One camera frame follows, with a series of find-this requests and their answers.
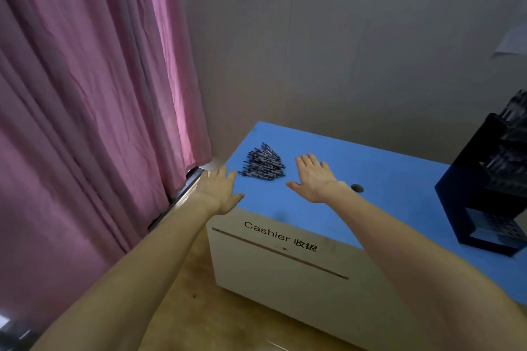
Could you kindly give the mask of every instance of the white wall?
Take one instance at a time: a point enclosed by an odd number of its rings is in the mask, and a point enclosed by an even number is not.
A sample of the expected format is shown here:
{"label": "white wall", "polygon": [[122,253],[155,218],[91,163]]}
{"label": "white wall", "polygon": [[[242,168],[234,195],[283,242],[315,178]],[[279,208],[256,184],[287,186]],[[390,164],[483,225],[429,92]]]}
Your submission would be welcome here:
{"label": "white wall", "polygon": [[262,120],[451,162],[527,86],[520,1],[185,0],[214,154]]}

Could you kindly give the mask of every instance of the left hand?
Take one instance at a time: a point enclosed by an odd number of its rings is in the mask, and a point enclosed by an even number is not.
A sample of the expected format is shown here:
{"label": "left hand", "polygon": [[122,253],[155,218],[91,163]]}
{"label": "left hand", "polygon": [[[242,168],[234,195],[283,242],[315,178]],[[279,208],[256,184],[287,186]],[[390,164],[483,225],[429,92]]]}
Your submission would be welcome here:
{"label": "left hand", "polygon": [[233,209],[242,198],[242,193],[232,195],[236,171],[232,171],[227,177],[227,167],[215,169],[209,173],[201,173],[198,184],[192,194],[192,199],[202,202],[212,215],[225,215]]}

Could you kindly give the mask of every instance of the human hand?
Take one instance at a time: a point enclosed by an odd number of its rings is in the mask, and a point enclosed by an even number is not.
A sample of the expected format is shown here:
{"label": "human hand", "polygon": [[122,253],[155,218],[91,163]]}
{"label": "human hand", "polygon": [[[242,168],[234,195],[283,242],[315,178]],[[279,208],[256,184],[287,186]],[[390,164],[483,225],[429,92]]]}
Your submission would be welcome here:
{"label": "human hand", "polygon": [[298,176],[301,184],[287,182],[288,188],[311,202],[325,202],[328,188],[337,184],[337,179],[325,162],[319,163],[317,158],[309,153],[295,158]]}
{"label": "human hand", "polygon": [[225,215],[233,209],[245,195],[237,193],[232,195],[236,171],[232,171],[227,178],[227,167],[215,169],[209,173],[201,173],[200,179],[192,194],[194,200],[203,203],[211,215]]}

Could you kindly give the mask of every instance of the curtain fold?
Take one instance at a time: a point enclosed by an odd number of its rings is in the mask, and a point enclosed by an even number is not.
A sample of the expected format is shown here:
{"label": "curtain fold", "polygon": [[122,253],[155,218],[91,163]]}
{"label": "curtain fold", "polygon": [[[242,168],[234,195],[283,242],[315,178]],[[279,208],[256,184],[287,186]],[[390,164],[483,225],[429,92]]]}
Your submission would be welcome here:
{"label": "curtain fold", "polygon": [[[190,48],[163,47],[154,6],[0,0],[0,314],[33,329],[136,245],[187,169],[211,158]],[[175,80],[172,66],[190,76]]]}

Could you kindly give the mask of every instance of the right hand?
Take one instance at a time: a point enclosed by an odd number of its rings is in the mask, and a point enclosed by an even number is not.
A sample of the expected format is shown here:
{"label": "right hand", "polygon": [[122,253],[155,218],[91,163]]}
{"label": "right hand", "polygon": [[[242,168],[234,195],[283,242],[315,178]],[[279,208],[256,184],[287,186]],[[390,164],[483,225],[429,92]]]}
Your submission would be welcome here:
{"label": "right hand", "polygon": [[302,157],[295,157],[295,160],[300,183],[287,182],[287,187],[307,201],[325,202],[328,189],[338,184],[329,165],[325,162],[320,163],[311,153],[302,155]]}

